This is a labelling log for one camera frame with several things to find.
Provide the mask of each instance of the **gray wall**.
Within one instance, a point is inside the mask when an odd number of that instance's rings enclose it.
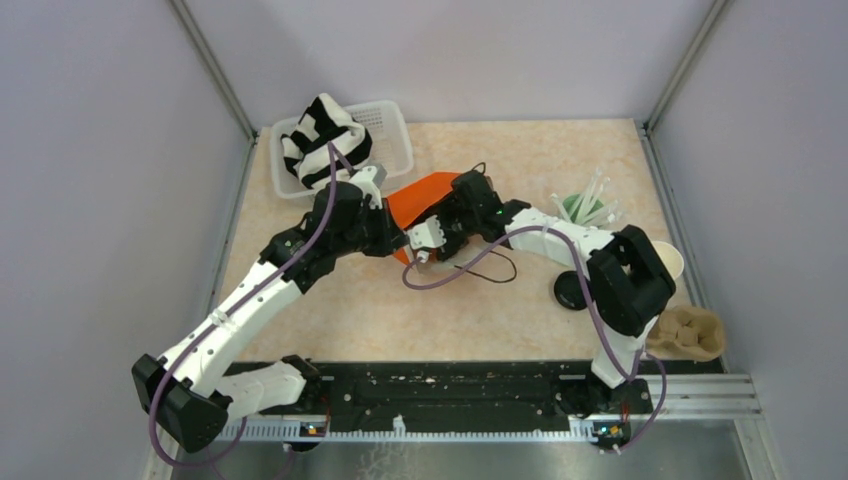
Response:
[[[407,120],[650,113],[711,0],[190,0],[254,123],[326,91]]]
[[[736,2],[659,131],[731,365],[799,479],[848,467],[846,20],[844,0]]]
[[[246,140],[164,1],[0,5],[0,478],[138,478]]]

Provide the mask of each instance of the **black and white striped towel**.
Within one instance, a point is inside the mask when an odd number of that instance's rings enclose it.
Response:
[[[283,161],[286,170],[304,187],[320,190],[330,181],[332,141],[354,167],[365,166],[371,155],[371,135],[326,93],[318,95],[297,122],[291,135],[283,135]],[[350,178],[341,162],[336,161],[336,179]]]

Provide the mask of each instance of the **black wire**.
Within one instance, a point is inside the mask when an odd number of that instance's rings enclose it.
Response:
[[[480,273],[472,272],[470,269],[466,270],[465,273],[467,273],[469,275],[473,275],[477,278],[482,278],[483,280],[486,280],[486,281],[489,281],[489,282],[492,282],[492,283],[498,283],[498,284],[509,283],[509,282],[515,280],[516,277],[518,277],[518,267],[515,266],[515,262],[513,262],[511,258],[507,257],[506,255],[504,255],[502,253],[495,252],[495,251],[491,251],[491,252],[489,252],[489,254],[497,255],[501,258],[505,258],[506,261],[509,262],[509,264],[512,266],[512,276],[507,278],[506,280],[496,280],[494,278],[487,277],[487,276],[482,275]],[[453,268],[462,268],[462,267],[454,265]]]

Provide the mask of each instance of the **white plastic basket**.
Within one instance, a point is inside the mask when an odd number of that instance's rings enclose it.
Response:
[[[344,107],[353,118],[365,125],[373,145],[369,165],[380,164],[386,169],[386,180],[381,190],[391,192],[409,183],[414,167],[412,143],[403,114],[395,102],[380,100]],[[280,198],[311,203],[317,190],[309,190],[290,174],[283,163],[283,145],[280,136],[294,131],[300,117],[280,120],[271,127],[271,178]]]

